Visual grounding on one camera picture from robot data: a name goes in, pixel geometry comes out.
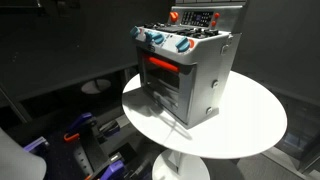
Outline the black keypad display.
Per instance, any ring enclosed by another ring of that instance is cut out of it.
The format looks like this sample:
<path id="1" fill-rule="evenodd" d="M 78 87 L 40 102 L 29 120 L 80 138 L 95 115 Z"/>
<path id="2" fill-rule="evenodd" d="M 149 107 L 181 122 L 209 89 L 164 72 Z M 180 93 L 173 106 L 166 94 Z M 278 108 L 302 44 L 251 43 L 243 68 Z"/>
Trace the black keypad display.
<path id="1" fill-rule="evenodd" d="M 186 11 L 183 13 L 182 25 L 208 27 L 213 13 L 212 12 L 201 12 L 201 11 Z"/>

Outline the top orange button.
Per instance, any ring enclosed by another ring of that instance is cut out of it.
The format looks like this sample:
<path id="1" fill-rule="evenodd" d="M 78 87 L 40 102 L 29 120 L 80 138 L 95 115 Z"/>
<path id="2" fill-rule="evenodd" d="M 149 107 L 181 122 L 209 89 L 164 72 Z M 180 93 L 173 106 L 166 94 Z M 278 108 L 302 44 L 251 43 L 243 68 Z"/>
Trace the top orange button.
<path id="1" fill-rule="evenodd" d="M 220 13 L 215 13 L 214 14 L 214 17 L 217 19 L 217 18 L 219 18 L 220 17 Z"/>

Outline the round white table top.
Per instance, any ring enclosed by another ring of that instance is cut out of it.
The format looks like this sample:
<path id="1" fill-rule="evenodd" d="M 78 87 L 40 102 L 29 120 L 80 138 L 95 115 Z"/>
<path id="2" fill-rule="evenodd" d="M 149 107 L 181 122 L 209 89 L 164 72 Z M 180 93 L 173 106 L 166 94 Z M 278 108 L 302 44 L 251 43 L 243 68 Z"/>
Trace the round white table top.
<path id="1" fill-rule="evenodd" d="M 259 154 L 277 144 L 287 129 L 287 115 L 279 100 L 236 72 L 229 74 L 219 114 L 189 130 L 143 93 L 138 75 L 126 84 L 122 106 L 144 136 L 169 149 L 209 159 Z"/>

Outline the grey toy stove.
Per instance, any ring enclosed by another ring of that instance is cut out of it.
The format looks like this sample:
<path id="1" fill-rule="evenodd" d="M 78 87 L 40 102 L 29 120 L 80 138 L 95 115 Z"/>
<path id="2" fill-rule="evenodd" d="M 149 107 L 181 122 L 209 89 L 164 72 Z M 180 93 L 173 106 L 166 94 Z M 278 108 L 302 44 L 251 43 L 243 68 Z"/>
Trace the grey toy stove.
<path id="1" fill-rule="evenodd" d="M 241 24 L 246 5 L 218 4 L 208 7 L 174 6 L 178 20 L 170 16 L 166 23 L 149 23 L 132 38 L 136 45 L 141 87 L 160 107 L 182 126 L 190 129 L 219 112 L 229 72 L 241 38 Z M 182 25 L 186 11 L 212 12 L 215 27 Z M 145 32 L 164 36 L 161 44 L 145 41 Z M 187 37 L 190 47 L 179 52 L 175 44 Z M 163 69 L 146 60 L 152 56 L 179 68 L 179 72 Z"/>

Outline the middle teal knob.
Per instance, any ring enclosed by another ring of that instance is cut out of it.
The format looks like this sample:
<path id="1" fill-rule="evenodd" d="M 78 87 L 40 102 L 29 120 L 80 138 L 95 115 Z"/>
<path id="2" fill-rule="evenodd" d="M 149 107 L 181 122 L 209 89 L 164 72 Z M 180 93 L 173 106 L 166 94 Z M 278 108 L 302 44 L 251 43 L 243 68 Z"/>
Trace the middle teal knob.
<path id="1" fill-rule="evenodd" d="M 145 36 L 147 43 L 154 42 L 155 44 L 161 44 L 164 41 L 164 36 L 160 33 L 145 32 Z"/>

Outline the teal knob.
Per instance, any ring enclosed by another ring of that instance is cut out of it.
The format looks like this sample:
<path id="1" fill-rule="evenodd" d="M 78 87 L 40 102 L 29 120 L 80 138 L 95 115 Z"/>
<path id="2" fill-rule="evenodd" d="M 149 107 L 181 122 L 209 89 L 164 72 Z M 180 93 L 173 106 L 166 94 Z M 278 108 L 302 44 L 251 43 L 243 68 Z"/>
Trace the teal knob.
<path id="1" fill-rule="evenodd" d="M 140 28 L 135 26 L 130 30 L 130 36 L 136 38 L 140 34 Z"/>
<path id="2" fill-rule="evenodd" d="M 145 36 L 147 43 L 154 42 L 155 44 L 161 44 L 164 41 L 164 36 L 160 33 L 145 32 Z"/>
<path id="3" fill-rule="evenodd" d="M 187 37 L 183 37 L 175 44 L 175 46 L 179 52 L 185 52 L 189 49 L 190 42 Z"/>

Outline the right teal knob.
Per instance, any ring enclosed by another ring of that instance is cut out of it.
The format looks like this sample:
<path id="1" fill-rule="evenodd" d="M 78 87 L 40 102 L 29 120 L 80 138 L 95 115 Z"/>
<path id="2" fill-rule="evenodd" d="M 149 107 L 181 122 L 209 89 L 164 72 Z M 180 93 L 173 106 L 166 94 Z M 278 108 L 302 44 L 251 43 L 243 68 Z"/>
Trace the right teal knob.
<path id="1" fill-rule="evenodd" d="M 190 42 L 187 37 L 183 37 L 175 44 L 175 46 L 179 52 L 185 52 L 189 49 Z"/>

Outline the left teal knob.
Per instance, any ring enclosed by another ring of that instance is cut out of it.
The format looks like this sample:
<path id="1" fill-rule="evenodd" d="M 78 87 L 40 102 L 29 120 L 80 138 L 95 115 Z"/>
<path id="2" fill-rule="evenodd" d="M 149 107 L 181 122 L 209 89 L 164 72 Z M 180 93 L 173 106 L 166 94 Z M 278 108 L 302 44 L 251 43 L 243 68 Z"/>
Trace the left teal knob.
<path id="1" fill-rule="evenodd" d="M 140 28 L 135 26 L 130 30 L 130 36 L 136 38 L 140 34 Z"/>

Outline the white disc on floor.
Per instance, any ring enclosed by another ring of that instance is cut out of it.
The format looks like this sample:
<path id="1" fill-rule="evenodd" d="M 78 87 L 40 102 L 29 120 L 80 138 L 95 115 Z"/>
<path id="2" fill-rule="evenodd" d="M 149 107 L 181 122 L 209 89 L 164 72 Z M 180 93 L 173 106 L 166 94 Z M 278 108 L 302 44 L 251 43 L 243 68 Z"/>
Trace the white disc on floor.
<path id="1" fill-rule="evenodd" d="M 100 94 L 111 87 L 111 82 L 106 79 L 94 79 L 81 86 L 85 94 Z"/>

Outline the white table base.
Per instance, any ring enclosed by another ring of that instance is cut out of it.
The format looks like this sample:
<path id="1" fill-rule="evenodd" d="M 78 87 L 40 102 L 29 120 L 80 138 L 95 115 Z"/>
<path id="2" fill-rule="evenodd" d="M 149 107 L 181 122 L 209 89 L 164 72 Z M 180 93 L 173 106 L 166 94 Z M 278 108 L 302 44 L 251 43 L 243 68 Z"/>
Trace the white table base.
<path id="1" fill-rule="evenodd" d="M 167 149 L 153 164 L 152 180 L 210 180 L 210 175 L 200 157 Z"/>

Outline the orange knob on back panel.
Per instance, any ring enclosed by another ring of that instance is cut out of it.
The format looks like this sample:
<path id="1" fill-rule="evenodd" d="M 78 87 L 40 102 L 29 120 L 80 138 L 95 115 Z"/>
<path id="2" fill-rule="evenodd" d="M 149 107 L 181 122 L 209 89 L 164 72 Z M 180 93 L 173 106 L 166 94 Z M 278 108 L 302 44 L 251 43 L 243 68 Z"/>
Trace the orange knob on back panel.
<path id="1" fill-rule="evenodd" d="M 170 12 L 169 13 L 169 16 L 170 16 L 170 20 L 175 23 L 177 20 L 178 20 L 178 13 L 177 12 Z"/>

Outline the purple clamp lower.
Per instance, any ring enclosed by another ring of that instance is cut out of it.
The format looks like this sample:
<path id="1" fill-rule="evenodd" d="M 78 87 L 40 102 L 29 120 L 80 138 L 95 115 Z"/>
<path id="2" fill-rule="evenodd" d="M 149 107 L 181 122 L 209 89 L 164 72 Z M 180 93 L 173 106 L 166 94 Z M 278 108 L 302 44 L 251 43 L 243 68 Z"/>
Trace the purple clamp lower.
<path id="1" fill-rule="evenodd" d="M 127 167 L 134 158 L 134 155 L 117 152 L 84 180 L 125 180 Z"/>

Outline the white round object corner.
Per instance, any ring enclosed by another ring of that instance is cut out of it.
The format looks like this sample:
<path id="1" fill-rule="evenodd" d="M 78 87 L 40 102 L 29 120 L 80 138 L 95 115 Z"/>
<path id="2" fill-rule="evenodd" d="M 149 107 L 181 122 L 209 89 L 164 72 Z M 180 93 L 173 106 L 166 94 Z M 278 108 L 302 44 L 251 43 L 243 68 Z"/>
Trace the white round object corner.
<path id="1" fill-rule="evenodd" d="M 43 158 L 25 151 L 0 128 L 0 180 L 44 180 Z"/>

